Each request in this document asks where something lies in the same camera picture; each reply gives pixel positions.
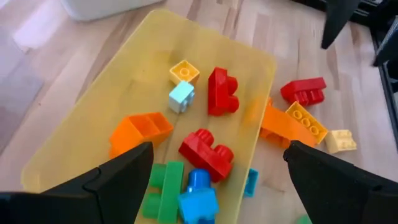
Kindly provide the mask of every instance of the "beige lego brick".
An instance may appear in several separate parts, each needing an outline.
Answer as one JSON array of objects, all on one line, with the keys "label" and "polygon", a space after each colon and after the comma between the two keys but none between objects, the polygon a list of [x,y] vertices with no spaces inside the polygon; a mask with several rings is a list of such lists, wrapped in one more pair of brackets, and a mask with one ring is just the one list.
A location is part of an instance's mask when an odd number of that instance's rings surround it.
[{"label": "beige lego brick", "polygon": [[356,143],[350,130],[333,130],[326,135],[329,153],[356,150]]}]

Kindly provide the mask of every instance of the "green lego brick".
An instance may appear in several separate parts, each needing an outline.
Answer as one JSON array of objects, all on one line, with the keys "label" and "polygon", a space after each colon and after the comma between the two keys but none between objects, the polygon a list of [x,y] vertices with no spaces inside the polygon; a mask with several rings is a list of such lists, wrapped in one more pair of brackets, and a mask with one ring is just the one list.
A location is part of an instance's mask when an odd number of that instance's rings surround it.
[{"label": "green lego brick", "polygon": [[303,215],[302,217],[298,218],[296,224],[312,224],[312,222],[308,215]]},{"label": "green lego brick", "polygon": [[157,219],[159,223],[176,223],[178,196],[182,188],[184,163],[170,161],[167,165],[154,164],[149,186],[161,189],[162,193],[149,193],[144,199],[142,214]]}]

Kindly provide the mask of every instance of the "red block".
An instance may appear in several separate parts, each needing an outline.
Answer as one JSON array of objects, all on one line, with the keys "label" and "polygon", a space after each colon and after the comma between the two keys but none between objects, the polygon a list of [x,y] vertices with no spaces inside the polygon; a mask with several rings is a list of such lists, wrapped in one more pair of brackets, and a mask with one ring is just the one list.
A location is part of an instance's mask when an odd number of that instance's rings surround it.
[{"label": "red block", "polygon": [[325,97],[322,90],[326,83],[322,77],[306,80],[295,80],[280,89],[283,98],[289,103],[298,101],[302,106],[321,103]]},{"label": "red block", "polygon": [[196,168],[210,173],[211,181],[219,182],[231,172],[233,152],[226,146],[217,145],[214,149],[213,135],[206,129],[190,133],[178,150]]},{"label": "red block", "polygon": [[208,114],[234,113],[239,108],[238,97],[233,95],[237,88],[236,78],[229,77],[226,69],[215,67],[208,79]]}]

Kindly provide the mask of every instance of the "plastic tray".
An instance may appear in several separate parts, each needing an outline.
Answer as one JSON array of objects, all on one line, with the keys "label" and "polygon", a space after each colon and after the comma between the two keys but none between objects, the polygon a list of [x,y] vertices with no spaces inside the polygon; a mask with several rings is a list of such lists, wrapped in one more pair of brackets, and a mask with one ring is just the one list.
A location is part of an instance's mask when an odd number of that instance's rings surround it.
[{"label": "plastic tray", "polygon": [[[176,114],[168,106],[175,87],[169,70],[183,59],[200,71],[200,77],[193,104]],[[234,114],[207,115],[207,83],[215,66],[227,68],[228,75],[238,79],[235,95],[240,108]],[[109,137],[126,115],[160,111],[174,131],[155,149],[154,162],[185,161],[184,184],[193,167],[178,148],[190,132],[209,129],[215,145],[233,150],[233,170],[215,186],[220,205],[216,222],[236,223],[274,74],[270,55],[169,11],[152,11],[28,162],[22,184],[27,191],[42,192],[108,161]],[[140,213],[136,223],[155,220]]]}]

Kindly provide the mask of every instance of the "building block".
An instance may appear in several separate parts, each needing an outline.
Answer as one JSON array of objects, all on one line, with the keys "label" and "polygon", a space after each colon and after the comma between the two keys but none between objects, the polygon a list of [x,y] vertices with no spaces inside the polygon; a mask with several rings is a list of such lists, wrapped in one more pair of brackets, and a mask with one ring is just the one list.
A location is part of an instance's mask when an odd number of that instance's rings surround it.
[{"label": "building block", "polygon": [[259,173],[257,170],[250,168],[248,179],[246,180],[246,186],[244,187],[243,195],[245,197],[253,197],[256,191],[257,179],[259,178]]},{"label": "building block", "polygon": [[170,80],[178,85],[181,81],[189,82],[195,85],[199,79],[199,70],[197,70],[188,61],[182,60],[170,69]]},{"label": "building block", "polygon": [[322,77],[294,80],[280,89],[283,98],[289,103],[298,101],[303,106],[321,103],[325,97],[322,90],[326,83]]},{"label": "building block", "polygon": [[317,139],[317,144],[321,143],[328,130],[317,121],[298,101],[294,102],[286,111],[296,121],[302,123],[311,134]]},{"label": "building block", "polygon": [[178,151],[196,168],[207,170],[211,181],[219,182],[231,172],[234,154],[223,145],[212,149],[213,143],[213,135],[206,129],[199,129],[183,140]]},{"label": "building block", "polygon": [[312,222],[308,215],[303,215],[302,217],[298,218],[296,224],[312,224]]},{"label": "building block", "polygon": [[178,202],[185,224],[214,223],[219,211],[216,191],[212,188],[181,194]]},{"label": "building block", "polygon": [[161,194],[149,193],[145,196],[142,205],[144,217],[156,219],[159,223],[177,223],[183,173],[184,163],[180,161],[153,165],[149,187],[160,189]]},{"label": "building block", "polygon": [[176,113],[184,113],[187,106],[192,104],[194,97],[193,85],[181,81],[169,94],[169,106]]},{"label": "building block", "polygon": [[162,113],[147,113],[125,117],[114,130],[109,141],[111,159],[143,142],[159,146],[172,132],[173,126]]},{"label": "building block", "polygon": [[349,130],[333,130],[326,136],[329,153],[351,151],[356,149],[353,134]]},{"label": "building block", "polygon": [[233,95],[236,89],[236,78],[229,77],[226,69],[216,67],[208,79],[208,114],[234,113],[239,108],[238,97]]},{"label": "building block", "polygon": [[215,222],[218,202],[207,170],[194,169],[189,173],[187,191],[178,197],[178,206],[185,224]]},{"label": "building block", "polygon": [[289,147],[291,140],[299,140],[311,147],[314,147],[317,142],[305,126],[287,113],[274,108],[271,103],[267,104],[262,119],[260,137],[284,149]]}]

